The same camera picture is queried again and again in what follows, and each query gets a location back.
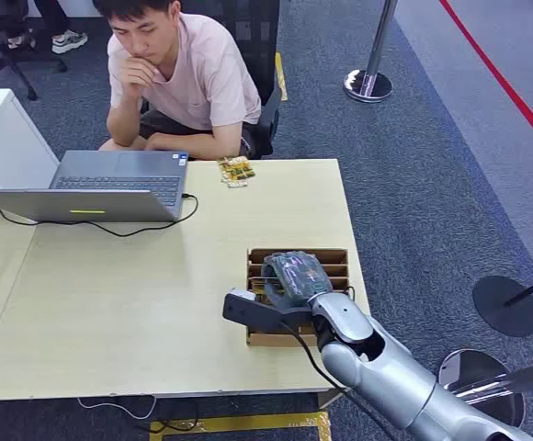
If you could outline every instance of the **red floor line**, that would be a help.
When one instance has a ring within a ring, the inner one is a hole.
[[[465,25],[463,25],[460,18],[457,16],[457,14],[452,9],[452,7],[447,1],[447,0],[439,0],[441,5],[444,7],[444,9],[446,10],[446,12],[451,16],[452,21],[454,22],[459,29],[460,29],[460,32],[463,33],[463,35],[465,36],[466,39],[469,43],[470,43],[471,46],[472,46],[472,49],[475,50],[475,52],[479,55],[481,60],[483,61],[483,63],[487,66],[487,69],[489,69],[489,72],[491,72],[497,81],[499,83],[503,91],[505,91],[507,96],[509,96],[513,104],[515,105],[515,107],[518,108],[518,110],[522,113],[522,115],[524,116],[524,118],[526,119],[526,121],[528,122],[531,126],[532,126],[533,129],[533,111],[530,109],[526,103],[524,102],[519,95],[518,95],[513,88],[507,82],[507,80],[503,77],[500,71],[497,70],[497,67],[495,67],[491,60],[489,60],[487,55],[485,55],[485,52],[483,52],[482,49],[481,49],[479,44],[477,44],[475,39],[472,38],[470,33],[465,28]]]

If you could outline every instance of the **yellow floor marking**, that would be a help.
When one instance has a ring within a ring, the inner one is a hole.
[[[275,53],[275,69],[277,71],[277,80],[281,89],[281,101],[287,101],[287,85],[285,82],[285,74],[283,73],[283,61],[281,59],[281,52]]]
[[[171,422],[175,427],[187,427],[192,420],[175,420]],[[158,421],[150,423],[150,430],[159,430],[162,424]],[[166,435],[184,434],[215,434],[219,432],[238,432],[242,430],[281,429],[291,427],[317,427],[319,441],[331,441],[330,420],[328,413],[288,413],[275,415],[226,416],[220,418],[202,418],[190,432],[179,432],[165,429],[160,434],[150,434],[150,441],[162,441]]]

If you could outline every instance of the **man's hand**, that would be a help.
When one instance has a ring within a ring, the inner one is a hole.
[[[119,76],[126,96],[137,99],[144,87],[150,87],[155,74],[159,71],[156,66],[143,58],[126,58],[119,67]]]
[[[146,145],[144,147],[144,150],[165,150],[159,147],[158,140],[158,133],[151,134],[150,137],[146,141]]]

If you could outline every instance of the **stanchion base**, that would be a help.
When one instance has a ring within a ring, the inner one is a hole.
[[[357,101],[378,103],[379,101],[383,101],[387,96],[391,95],[391,92],[393,91],[393,85],[391,83],[390,79],[382,73],[377,73],[377,79],[374,80],[373,93],[371,96],[361,95],[360,89],[362,87],[365,75],[365,71],[359,69],[349,73],[344,78],[344,92]]]
[[[485,352],[462,349],[444,359],[438,373],[438,382],[446,390],[455,392],[472,383],[509,372],[500,361]],[[522,393],[494,397],[472,405],[496,420],[515,427],[522,425],[526,409]]]
[[[533,297],[503,306],[524,289],[510,278],[489,276],[477,282],[472,289],[472,300],[479,315],[496,331],[510,337],[525,337],[533,334]]]

